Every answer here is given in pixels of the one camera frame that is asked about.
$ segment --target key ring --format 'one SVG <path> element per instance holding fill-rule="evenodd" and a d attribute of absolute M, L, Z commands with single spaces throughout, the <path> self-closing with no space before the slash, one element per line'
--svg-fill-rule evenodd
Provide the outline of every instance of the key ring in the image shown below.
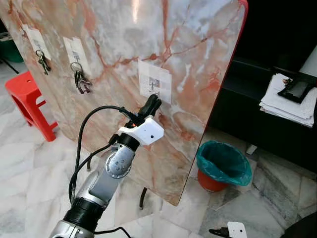
<path fill-rule="evenodd" d="M 83 67 L 82 67 L 81 64 L 78 63 L 78 62 L 73 62 L 73 63 L 71 63 L 71 64 L 70 64 L 70 69 L 71 69 L 74 73 L 75 73 L 76 71 L 78 71 L 78 70 L 76 70 L 76 69 L 74 68 L 74 65 L 75 65 L 75 64 L 79 65 L 80 71 L 83 72 Z"/>
<path fill-rule="evenodd" d="M 44 53 L 43 53 L 43 51 L 41 51 L 41 50 L 35 51 L 35 54 L 36 54 L 38 57 L 43 57 L 43 56 L 44 56 Z"/>

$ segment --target paper label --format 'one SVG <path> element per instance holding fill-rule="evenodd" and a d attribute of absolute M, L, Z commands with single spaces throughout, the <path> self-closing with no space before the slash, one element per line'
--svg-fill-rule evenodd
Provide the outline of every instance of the paper label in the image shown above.
<path fill-rule="evenodd" d="M 22 25 L 23 30 L 26 32 L 28 36 L 32 48 L 34 51 L 40 50 L 44 53 L 45 58 L 52 60 L 51 55 L 48 51 L 48 48 L 45 45 L 44 39 L 38 29 L 29 28 L 28 25 Z"/>
<path fill-rule="evenodd" d="M 84 52 L 83 45 L 81 44 L 80 39 L 73 37 L 69 39 L 63 37 L 64 44 L 67 50 L 69 63 L 78 62 L 83 67 L 84 73 L 91 75 L 91 71 L 87 62 L 87 58 Z"/>
<path fill-rule="evenodd" d="M 146 97 L 156 94 L 160 99 L 171 104 L 172 75 L 169 71 L 141 60 L 138 65 L 140 94 Z"/>

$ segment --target marble board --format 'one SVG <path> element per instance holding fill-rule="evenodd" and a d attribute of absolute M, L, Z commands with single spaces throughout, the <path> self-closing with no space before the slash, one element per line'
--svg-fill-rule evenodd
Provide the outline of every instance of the marble board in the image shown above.
<path fill-rule="evenodd" d="M 173 205 L 181 198 L 246 12 L 245 0 L 0 0 L 2 21 L 70 139 L 77 140 L 83 118 L 98 106 L 137 112 L 155 83 L 164 97 L 156 120 L 165 135 L 138 149 L 129 177 Z M 51 56 L 48 75 L 26 25 L 43 37 Z M 92 93 L 76 89 L 65 40 L 81 43 Z M 104 146 L 125 122 L 118 112 L 98 113 L 87 123 L 83 146 L 89 151 Z"/>

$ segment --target white tiled floor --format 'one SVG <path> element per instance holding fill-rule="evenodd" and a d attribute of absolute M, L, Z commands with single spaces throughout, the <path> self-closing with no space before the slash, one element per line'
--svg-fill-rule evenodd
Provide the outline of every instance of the white tiled floor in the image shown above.
<path fill-rule="evenodd" d="M 26 70 L 23 64 L 14 66 Z M 0 237 L 43 238 L 69 209 L 67 186 L 76 144 L 60 130 L 56 140 L 48 143 L 36 128 L 26 124 L 4 90 L 4 82 L 14 76 L 0 64 Z M 243 153 L 246 150 L 245 141 L 216 129 L 208 130 L 203 141 L 211 139 L 232 144 Z M 177 207 L 148 191 L 145 207 L 139 210 L 143 187 L 126 178 L 97 230 L 123 226 L 136 238 L 211 238 L 208 229 L 238 221 L 245 224 L 249 237 L 279 238 L 300 217 L 316 211 L 315 175 L 293 164 L 285 165 L 282 159 L 261 150 L 252 158 L 253 182 L 218 193 L 201 188 L 194 163 Z M 80 172 L 78 186 L 87 174 Z M 101 237 L 125 235 L 117 232 Z"/>

